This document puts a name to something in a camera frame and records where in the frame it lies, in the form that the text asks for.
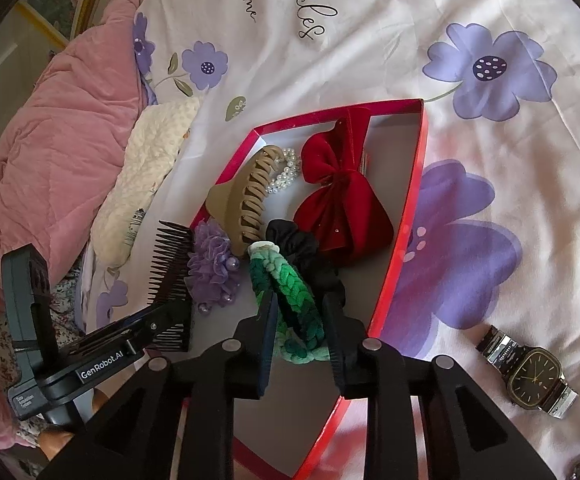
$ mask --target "pink fabric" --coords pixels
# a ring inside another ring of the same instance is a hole
[[[141,1],[113,0],[101,25],[55,56],[0,139],[0,287],[4,253],[33,243],[54,285],[88,239],[145,106],[132,48]],[[0,449],[14,431],[0,393]]]

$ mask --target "bed sheet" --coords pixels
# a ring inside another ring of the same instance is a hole
[[[580,10],[571,0],[145,0],[134,49],[152,102],[202,106],[120,278],[147,297],[159,220],[189,223],[254,127],[310,110],[423,98],[427,168],[382,337],[453,356],[558,478],[580,456],[565,420],[509,402],[474,345],[489,324],[543,346],[580,393]],[[361,408],[314,478],[359,478]]]

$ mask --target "black watch dial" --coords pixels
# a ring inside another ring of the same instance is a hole
[[[533,410],[544,402],[560,375],[559,361],[543,348],[534,348],[508,380],[508,393],[519,406]]]

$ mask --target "person's skin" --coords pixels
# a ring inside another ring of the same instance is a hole
[[[92,411],[97,413],[107,400],[108,396],[105,393],[95,389],[92,397]],[[52,460],[73,436],[74,434],[68,431],[49,428],[39,433],[39,447],[48,460]]]

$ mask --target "purple scrunchie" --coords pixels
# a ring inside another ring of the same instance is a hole
[[[239,260],[230,252],[230,238],[214,218],[195,227],[195,252],[190,253],[186,286],[199,312],[234,302]]]

